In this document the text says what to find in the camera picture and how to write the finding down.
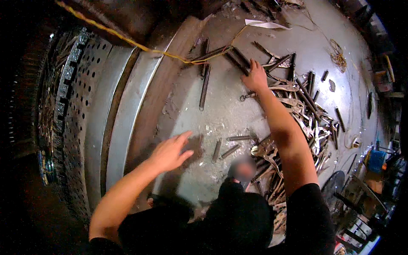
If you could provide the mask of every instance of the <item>tangled wire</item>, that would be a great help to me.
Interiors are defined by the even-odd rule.
[[[330,46],[334,50],[334,53],[330,53],[333,63],[335,63],[339,67],[340,71],[344,73],[346,71],[347,63],[343,56],[343,49],[333,39],[330,39]]]

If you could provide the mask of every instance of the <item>person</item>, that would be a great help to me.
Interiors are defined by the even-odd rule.
[[[241,77],[256,92],[277,145],[287,196],[286,239],[267,248],[273,211],[259,194],[244,192],[228,177],[201,222],[187,224],[190,211],[169,203],[128,215],[141,191],[160,173],[179,166],[194,151],[181,153],[192,134],[161,142],[151,157],[118,181],[102,198],[89,226],[94,254],[333,254],[334,226],[320,193],[308,143],[292,116],[268,89],[266,73],[251,59],[249,76]]]

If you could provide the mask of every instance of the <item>black sleeve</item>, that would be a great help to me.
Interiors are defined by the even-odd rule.
[[[93,238],[90,242],[90,254],[92,255],[103,255],[103,254],[113,254],[122,255],[122,248],[115,242],[102,237]]]
[[[320,188],[303,185],[288,198],[285,243],[267,250],[268,254],[332,255],[334,226]]]

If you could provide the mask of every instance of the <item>electrical wire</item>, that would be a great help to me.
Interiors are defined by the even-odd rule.
[[[148,51],[148,52],[152,52],[152,53],[160,53],[160,54],[166,55],[166,56],[171,57],[171,58],[177,58],[178,60],[182,61],[182,62],[185,63],[185,64],[206,64],[206,63],[207,63],[207,62],[206,62],[207,60],[209,60],[209,59],[211,59],[211,58],[215,58],[215,57],[220,56],[220,55],[224,55],[227,51],[229,51],[229,50],[231,49],[231,47],[229,47],[229,46],[232,46],[232,45],[233,45],[235,39],[244,31],[244,29],[245,29],[246,27],[248,27],[248,26],[250,26],[250,25],[252,25],[252,24],[265,23],[265,22],[252,22],[252,23],[250,23],[250,24],[244,26],[244,27],[234,36],[234,38],[231,40],[230,44],[225,46],[225,48],[222,50],[221,53],[216,54],[216,55],[211,56],[211,57],[208,57],[208,58],[206,58],[206,59],[190,61],[190,60],[187,60],[187,59],[182,58],[182,57],[180,57],[180,56],[177,56],[177,55],[173,55],[173,54],[171,54],[171,53],[168,53],[168,52],[166,52],[166,51],[160,51],[160,50],[149,49],[148,47],[146,47],[146,46],[144,46],[144,45],[142,45],[142,44],[140,44],[140,43],[137,43],[137,42],[135,42],[134,40],[132,40],[132,39],[130,39],[130,38],[127,38],[126,36],[123,36],[123,35],[119,34],[117,31],[115,31],[115,30],[113,30],[113,29],[111,29],[111,28],[105,27],[104,25],[99,24],[99,23],[97,23],[97,22],[94,21],[94,20],[88,19],[88,18],[85,17],[82,13],[80,13],[80,12],[74,10],[72,7],[68,6],[68,5],[65,4],[64,2],[55,0],[55,3],[58,4],[59,6],[61,6],[62,8],[64,8],[65,10],[67,10],[68,12],[70,12],[71,14],[73,14],[75,17],[77,17],[77,18],[79,18],[79,19],[85,21],[86,23],[91,24],[91,25],[93,25],[93,26],[95,26],[95,27],[97,27],[97,28],[99,28],[99,29],[101,29],[101,30],[106,31],[106,32],[108,32],[109,34],[114,35],[114,36],[120,38],[121,40],[124,40],[125,42],[129,43],[129,44],[132,45],[132,46],[136,46],[136,47],[140,48],[140,49],[143,50],[143,51]]]

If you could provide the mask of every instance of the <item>left hand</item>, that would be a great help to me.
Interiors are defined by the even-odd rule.
[[[193,150],[180,154],[183,147],[188,143],[188,137],[191,134],[192,131],[187,131],[162,141],[153,151],[148,161],[158,166],[160,172],[171,171],[181,166],[186,159],[194,154]]]

